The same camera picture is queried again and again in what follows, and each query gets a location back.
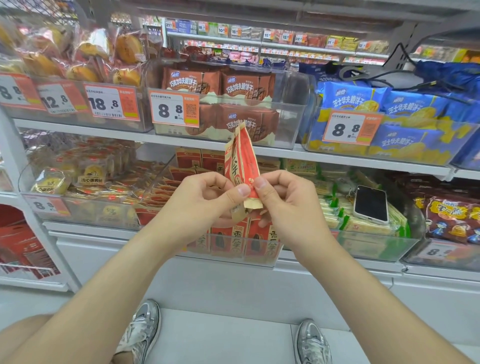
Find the person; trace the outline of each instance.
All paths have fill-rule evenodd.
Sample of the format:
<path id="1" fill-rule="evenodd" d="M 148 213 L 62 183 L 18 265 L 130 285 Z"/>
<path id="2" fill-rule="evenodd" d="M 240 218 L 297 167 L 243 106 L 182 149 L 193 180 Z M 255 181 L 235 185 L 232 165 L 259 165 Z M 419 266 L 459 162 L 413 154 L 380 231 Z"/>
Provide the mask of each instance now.
<path id="1" fill-rule="evenodd" d="M 338 244 L 312 182 L 277 170 L 253 185 L 268 210 L 261 224 L 271 219 L 280 240 L 323 286 L 372 364 L 472 363 Z M 144 364 L 161 319 L 155 302 L 137 306 L 154 275 L 210 226 L 232 226 L 228 211 L 249 193 L 248 185 L 235 187 L 216 172 L 187 177 L 158 215 L 57 313 L 5 329 L 0 362 Z M 313 321 L 302 323 L 297 335 L 299 364 L 330 362 L 328 345 Z"/>

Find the silver sneaker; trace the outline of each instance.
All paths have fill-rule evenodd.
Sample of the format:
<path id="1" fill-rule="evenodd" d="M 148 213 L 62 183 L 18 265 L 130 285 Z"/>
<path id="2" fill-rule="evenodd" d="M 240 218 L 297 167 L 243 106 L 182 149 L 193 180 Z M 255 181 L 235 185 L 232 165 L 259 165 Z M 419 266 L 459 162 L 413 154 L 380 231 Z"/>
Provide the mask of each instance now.
<path id="1" fill-rule="evenodd" d="M 144 364 L 158 338 L 162 316 L 154 300 L 142 302 L 115 351 L 132 352 L 133 364 Z"/>
<path id="2" fill-rule="evenodd" d="M 297 364 L 332 364 L 328 342 L 312 319 L 306 319 L 300 324 L 295 345 Z"/>

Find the white floor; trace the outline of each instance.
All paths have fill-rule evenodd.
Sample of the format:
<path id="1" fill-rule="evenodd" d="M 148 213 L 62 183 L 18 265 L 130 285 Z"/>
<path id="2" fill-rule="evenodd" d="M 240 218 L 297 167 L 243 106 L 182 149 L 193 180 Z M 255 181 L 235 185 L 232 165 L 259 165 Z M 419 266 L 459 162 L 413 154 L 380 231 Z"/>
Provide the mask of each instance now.
<path id="1" fill-rule="evenodd" d="M 24 317 L 54 313 L 71 294 L 0 286 L 0 329 Z M 160 337 L 147 364 L 294 364 L 296 325 L 162 310 Z M 334 364 L 368 364 L 352 333 L 323 330 Z M 456 345 L 480 364 L 480 347 Z"/>

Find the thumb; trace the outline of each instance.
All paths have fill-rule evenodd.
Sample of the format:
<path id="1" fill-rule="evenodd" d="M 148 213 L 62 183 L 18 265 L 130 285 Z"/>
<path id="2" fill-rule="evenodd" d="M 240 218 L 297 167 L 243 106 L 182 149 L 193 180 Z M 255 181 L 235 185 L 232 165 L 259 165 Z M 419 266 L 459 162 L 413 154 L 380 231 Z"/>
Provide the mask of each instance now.
<path id="1" fill-rule="evenodd" d="M 210 201 L 215 204 L 215 209 L 217 209 L 217 212 L 220 215 L 245 201 L 250 192 L 250 187 L 247 184 L 242 183 Z"/>
<path id="2" fill-rule="evenodd" d="M 260 197 L 260 200 L 270 211 L 282 202 L 282 199 L 275 188 L 273 188 L 264 177 L 260 176 L 255 178 L 253 185 L 257 191 L 258 197 Z"/>

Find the hand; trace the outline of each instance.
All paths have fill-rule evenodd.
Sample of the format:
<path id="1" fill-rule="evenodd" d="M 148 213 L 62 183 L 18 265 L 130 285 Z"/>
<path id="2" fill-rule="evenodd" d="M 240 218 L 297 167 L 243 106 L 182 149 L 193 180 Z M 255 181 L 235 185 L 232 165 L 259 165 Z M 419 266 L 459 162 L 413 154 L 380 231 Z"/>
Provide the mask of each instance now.
<path id="1" fill-rule="evenodd" d="M 326 234 L 331 236 L 311 181 L 276 170 L 257 177 L 253 185 L 269 212 L 260 224 L 266 225 L 271 217 L 280 241 L 297 259 L 308 256 L 309 248 L 321 244 Z"/>
<path id="2" fill-rule="evenodd" d="M 235 187 L 227 177 L 217 172 L 189 176 L 141 231 L 147 229 L 157 234 L 169 244 L 174 254 L 205 234 L 211 226 L 233 226 L 229 211 L 249 194 L 247 184 Z"/>

